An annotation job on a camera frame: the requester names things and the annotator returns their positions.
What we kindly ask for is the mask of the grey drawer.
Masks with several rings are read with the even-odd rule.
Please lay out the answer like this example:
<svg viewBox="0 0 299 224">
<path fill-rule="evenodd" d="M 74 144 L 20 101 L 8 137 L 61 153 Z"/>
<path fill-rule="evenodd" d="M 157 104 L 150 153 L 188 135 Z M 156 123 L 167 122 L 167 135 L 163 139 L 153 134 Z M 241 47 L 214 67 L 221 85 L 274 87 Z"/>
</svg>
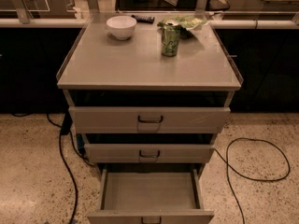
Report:
<svg viewBox="0 0 299 224">
<path fill-rule="evenodd" d="M 209 224 L 197 170 L 122 172 L 104 169 L 91 224 Z"/>
<path fill-rule="evenodd" d="M 98 163 L 207 163 L 212 145 L 87 144 L 87 156 Z"/>
<path fill-rule="evenodd" d="M 220 133 L 229 107 L 71 106 L 78 133 Z"/>
</svg>

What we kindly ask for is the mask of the black remote control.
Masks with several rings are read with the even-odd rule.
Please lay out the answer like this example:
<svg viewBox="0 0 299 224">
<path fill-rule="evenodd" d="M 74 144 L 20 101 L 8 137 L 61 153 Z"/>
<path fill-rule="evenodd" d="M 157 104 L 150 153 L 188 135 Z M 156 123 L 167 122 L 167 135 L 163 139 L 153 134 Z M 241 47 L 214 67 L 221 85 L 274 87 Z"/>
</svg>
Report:
<svg viewBox="0 0 299 224">
<path fill-rule="evenodd" d="M 137 22 L 141 22 L 141 23 L 153 24 L 155 21 L 154 17 L 149 17 L 149 16 L 131 15 L 131 17 L 136 19 Z"/>
</svg>

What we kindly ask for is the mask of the grey drawer cabinet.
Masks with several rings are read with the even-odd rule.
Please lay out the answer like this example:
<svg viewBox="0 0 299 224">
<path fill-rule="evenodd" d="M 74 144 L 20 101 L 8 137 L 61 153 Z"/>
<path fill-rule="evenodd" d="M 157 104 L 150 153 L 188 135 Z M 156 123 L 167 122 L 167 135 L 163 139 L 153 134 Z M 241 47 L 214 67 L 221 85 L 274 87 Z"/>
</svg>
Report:
<svg viewBox="0 0 299 224">
<path fill-rule="evenodd" d="M 229 107 L 242 77 L 208 25 L 181 40 L 178 54 L 161 53 L 161 30 L 138 24 L 117 40 L 107 16 L 93 17 L 58 76 L 71 106 Z M 80 133 L 87 144 L 212 145 L 217 133 Z"/>
</svg>

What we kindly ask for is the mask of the green soda can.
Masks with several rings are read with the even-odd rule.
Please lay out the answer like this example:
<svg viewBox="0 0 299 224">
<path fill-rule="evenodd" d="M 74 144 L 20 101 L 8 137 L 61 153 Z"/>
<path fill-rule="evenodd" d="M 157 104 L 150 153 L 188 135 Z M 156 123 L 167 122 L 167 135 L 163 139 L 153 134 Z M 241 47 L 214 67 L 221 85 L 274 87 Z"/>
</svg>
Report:
<svg viewBox="0 0 299 224">
<path fill-rule="evenodd" d="M 162 54 L 167 57 L 176 56 L 180 39 L 180 25 L 175 21 L 167 21 L 162 29 Z"/>
</svg>

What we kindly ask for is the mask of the grey top drawer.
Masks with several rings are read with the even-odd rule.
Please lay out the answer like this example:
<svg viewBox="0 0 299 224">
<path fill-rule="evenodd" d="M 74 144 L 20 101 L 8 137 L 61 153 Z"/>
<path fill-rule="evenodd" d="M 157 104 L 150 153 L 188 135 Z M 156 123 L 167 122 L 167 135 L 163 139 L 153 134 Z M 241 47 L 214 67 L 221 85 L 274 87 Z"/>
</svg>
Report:
<svg viewBox="0 0 299 224">
<path fill-rule="evenodd" d="M 229 107 L 71 106 L 78 133 L 220 133 Z"/>
</svg>

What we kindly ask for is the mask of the grey bottom drawer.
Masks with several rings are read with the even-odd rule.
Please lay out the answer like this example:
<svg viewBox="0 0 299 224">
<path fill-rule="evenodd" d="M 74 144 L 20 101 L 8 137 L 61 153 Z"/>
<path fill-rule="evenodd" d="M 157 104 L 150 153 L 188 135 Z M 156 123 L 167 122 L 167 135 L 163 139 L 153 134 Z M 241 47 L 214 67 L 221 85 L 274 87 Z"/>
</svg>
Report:
<svg viewBox="0 0 299 224">
<path fill-rule="evenodd" d="M 197 170 L 122 172 L 104 169 L 91 224 L 209 224 Z"/>
</svg>

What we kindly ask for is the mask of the green chip bag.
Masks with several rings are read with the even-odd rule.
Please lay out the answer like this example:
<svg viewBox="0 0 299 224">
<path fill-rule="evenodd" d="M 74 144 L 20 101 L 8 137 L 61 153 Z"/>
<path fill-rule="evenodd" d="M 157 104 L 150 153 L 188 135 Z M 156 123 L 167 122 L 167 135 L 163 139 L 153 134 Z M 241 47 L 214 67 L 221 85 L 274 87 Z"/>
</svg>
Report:
<svg viewBox="0 0 299 224">
<path fill-rule="evenodd" d="M 193 29 L 200 29 L 207 23 L 207 19 L 196 18 L 193 15 L 170 16 L 159 21 L 157 26 L 164 27 L 168 23 L 179 25 L 181 28 L 189 31 Z"/>
</svg>

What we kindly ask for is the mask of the white bowl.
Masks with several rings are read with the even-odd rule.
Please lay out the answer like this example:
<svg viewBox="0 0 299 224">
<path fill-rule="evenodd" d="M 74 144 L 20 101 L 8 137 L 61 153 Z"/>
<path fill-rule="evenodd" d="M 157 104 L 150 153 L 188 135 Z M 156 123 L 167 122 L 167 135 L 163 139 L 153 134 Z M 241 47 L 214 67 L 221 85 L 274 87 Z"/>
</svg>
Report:
<svg viewBox="0 0 299 224">
<path fill-rule="evenodd" d="M 115 16 L 107 20 L 107 28 L 118 40 L 129 39 L 136 26 L 136 19 L 130 16 Z"/>
</svg>

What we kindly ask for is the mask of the grey middle drawer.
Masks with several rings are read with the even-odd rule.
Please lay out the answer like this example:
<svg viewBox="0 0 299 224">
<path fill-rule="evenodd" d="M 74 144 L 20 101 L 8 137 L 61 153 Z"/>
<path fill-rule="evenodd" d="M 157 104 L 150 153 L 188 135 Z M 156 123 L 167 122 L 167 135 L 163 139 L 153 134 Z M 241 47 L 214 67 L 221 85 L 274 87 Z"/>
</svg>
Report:
<svg viewBox="0 0 299 224">
<path fill-rule="evenodd" d="M 87 144 L 87 156 L 98 163 L 207 163 L 212 145 Z"/>
</svg>

